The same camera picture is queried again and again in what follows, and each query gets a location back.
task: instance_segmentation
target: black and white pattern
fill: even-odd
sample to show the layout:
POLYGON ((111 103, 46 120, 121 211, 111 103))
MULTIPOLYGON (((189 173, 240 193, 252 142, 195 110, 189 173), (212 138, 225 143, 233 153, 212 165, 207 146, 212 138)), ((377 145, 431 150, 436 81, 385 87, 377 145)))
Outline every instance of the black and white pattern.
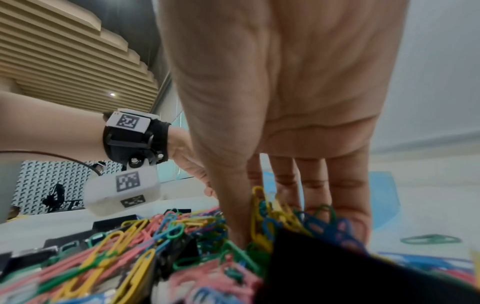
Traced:
MULTIPOLYGON (((112 174, 121 169, 121 164, 107 161, 103 174, 112 174)), ((65 200, 83 199, 84 184, 91 174, 90 169, 69 161, 24 161, 12 205, 20 207, 21 214, 46 213, 47 207, 42 205, 42 199, 47 197, 57 183, 65 187, 65 200)))
POLYGON ((137 126, 139 120, 140 117, 138 116, 122 114, 116 125, 119 127, 129 128, 133 130, 137 126))
POLYGON ((145 202, 146 202, 146 200, 145 200, 145 197, 143 195, 137 195, 137 196, 127 198, 127 199, 124 199, 124 200, 120 201, 120 203, 125 208, 137 206, 137 205, 145 203, 145 202))
POLYGON ((140 177, 138 172, 125 173, 116 177, 116 191, 122 192, 140 186, 140 177))

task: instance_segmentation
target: hand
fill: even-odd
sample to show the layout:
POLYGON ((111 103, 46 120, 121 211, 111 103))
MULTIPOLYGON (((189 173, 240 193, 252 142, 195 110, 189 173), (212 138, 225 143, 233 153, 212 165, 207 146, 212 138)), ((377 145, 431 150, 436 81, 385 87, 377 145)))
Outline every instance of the hand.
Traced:
POLYGON ((195 157, 192 140, 187 130, 170 126, 168 128, 167 149, 169 159, 172 159, 178 167, 205 184, 203 193, 206 196, 217 197, 205 169, 195 157))
POLYGON ((332 203, 367 242, 369 142, 407 1, 160 1, 171 74, 232 234, 249 240, 258 153, 283 203, 332 203))

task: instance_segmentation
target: black wrist strap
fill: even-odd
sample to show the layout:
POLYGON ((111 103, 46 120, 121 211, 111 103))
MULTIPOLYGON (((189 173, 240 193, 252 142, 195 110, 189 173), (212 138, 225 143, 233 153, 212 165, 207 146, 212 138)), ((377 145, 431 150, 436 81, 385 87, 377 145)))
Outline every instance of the black wrist strap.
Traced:
POLYGON ((124 166, 140 167, 145 160, 160 164, 169 159, 169 127, 170 123, 156 119, 150 121, 145 133, 107 126, 103 130, 103 147, 109 159, 124 166))

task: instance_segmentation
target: cable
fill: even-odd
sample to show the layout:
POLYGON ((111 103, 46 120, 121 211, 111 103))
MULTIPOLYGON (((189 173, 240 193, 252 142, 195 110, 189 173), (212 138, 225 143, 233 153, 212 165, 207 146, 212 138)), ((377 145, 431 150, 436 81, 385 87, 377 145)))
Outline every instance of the cable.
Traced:
POLYGON ((82 161, 79 161, 79 160, 76 160, 76 159, 73 159, 73 158, 70 158, 70 157, 67 157, 67 156, 62 156, 62 155, 58 155, 58 154, 53 154, 53 153, 48 153, 48 152, 40 152, 40 151, 29 151, 29 150, 1 150, 0 151, 0 154, 4 154, 4 153, 27 153, 27 154, 38 154, 38 155, 46 155, 46 156, 53 156, 53 157, 57 157, 57 158, 62 158, 62 159, 66 159, 66 160, 69 160, 69 161, 72 161, 72 162, 75 162, 77 164, 80 164, 82 166, 85 166, 87 167, 88 169, 92 170, 93 172, 95 172, 96 174, 98 174, 98 176, 101 176, 102 174, 100 173, 100 171, 98 171, 97 169, 93 168, 92 166, 82 162, 82 161))

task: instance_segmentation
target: wrist-mounted device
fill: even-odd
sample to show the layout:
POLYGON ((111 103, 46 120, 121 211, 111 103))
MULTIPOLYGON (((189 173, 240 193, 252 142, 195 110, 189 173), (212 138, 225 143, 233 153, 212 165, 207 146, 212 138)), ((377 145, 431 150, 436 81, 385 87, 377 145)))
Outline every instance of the wrist-mounted device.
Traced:
POLYGON ((109 159, 131 168, 142 167, 169 159, 167 141, 169 123, 158 115, 130 109, 103 114, 108 119, 103 131, 103 146, 109 159))

